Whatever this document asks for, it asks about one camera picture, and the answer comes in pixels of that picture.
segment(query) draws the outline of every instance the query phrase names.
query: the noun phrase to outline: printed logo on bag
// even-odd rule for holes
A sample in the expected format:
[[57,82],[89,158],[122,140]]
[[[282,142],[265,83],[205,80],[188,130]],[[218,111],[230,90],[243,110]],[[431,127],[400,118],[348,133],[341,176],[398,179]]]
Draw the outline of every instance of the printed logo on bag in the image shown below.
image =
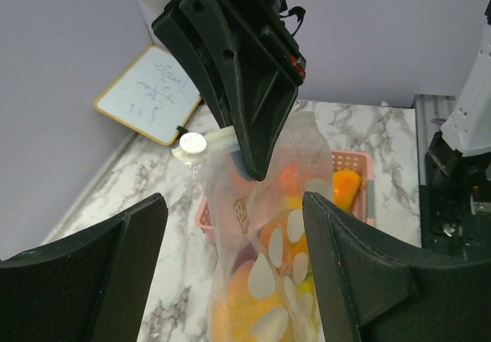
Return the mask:
[[237,222],[240,224],[242,233],[245,235],[249,230],[249,217],[247,216],[246,200],[237,199],[233,205],[233,211],[236,214]]

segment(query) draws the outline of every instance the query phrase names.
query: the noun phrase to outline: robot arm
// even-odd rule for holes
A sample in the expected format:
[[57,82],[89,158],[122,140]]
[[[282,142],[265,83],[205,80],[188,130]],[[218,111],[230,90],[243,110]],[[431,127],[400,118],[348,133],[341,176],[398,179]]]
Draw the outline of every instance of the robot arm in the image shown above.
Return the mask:
[[286,0],[143,1],[165,7],[153,32],[193,80],[218,124],[235,127],[242,174],[264,179],[305,79],[305,58],[280,19]]

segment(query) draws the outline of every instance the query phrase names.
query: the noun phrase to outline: whiteboard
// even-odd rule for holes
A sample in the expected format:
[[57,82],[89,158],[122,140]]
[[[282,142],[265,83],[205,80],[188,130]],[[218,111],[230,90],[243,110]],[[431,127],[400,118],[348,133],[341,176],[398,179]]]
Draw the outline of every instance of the whiteboard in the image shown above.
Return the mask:
[[200,102],[199,91],[177,60],[149,46],[94,102],[96,110],[170,145]]

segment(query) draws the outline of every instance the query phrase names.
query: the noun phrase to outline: handwriting on whiteboard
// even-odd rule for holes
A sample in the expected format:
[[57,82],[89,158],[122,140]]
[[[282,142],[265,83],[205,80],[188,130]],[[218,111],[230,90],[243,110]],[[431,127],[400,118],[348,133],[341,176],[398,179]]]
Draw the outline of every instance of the handwriting on whiteboard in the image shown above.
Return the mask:
[[174,104],[174,94],[182,93],[189,83],[189,77],[185,74],[179,76],[182,74],[182,70],[181,72],[175,71],[171,64],[155,64],[154,67],[160,76],[157,82],[137,82],[137,86],[145,92],[145,97],[148,98],[147,102],[149,103],[144,104],[146,107],[137,107],[135,104],[130,104],[128,107],[130,114],[148,119],[150,124],[157,120],[159,112],[166,108],[169,103]]

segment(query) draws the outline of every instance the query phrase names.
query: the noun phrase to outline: white round button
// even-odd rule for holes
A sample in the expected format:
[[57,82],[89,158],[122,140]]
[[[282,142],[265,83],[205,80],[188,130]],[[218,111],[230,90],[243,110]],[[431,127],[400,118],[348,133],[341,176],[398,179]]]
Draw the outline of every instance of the white round button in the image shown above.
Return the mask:
[[185,133],[181,136],[179,145],[188,154],[200,154],[206,150],[208,143],[203,135]]

